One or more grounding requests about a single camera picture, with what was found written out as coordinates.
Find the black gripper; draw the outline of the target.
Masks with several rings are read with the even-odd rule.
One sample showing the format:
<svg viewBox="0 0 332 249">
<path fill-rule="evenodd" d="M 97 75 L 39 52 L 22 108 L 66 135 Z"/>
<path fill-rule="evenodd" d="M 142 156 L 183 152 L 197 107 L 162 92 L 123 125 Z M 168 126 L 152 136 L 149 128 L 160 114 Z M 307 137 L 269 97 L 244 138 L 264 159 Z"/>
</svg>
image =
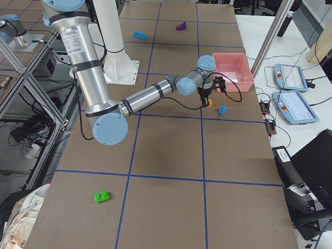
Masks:
<svg viewBox="0 0 332 249">
<path fill-rule="evenodd" d="M 226 83 L 222 76 L 214 77 L 211 82 L 204 82 L 202 87 L 197 89 L 200 96 L 200 106 L 209 106 L 209 95 L 212 93 L 212 90 L 215 89 L 220 90 L 221 92 L 226 92 Z"/>
</svg>

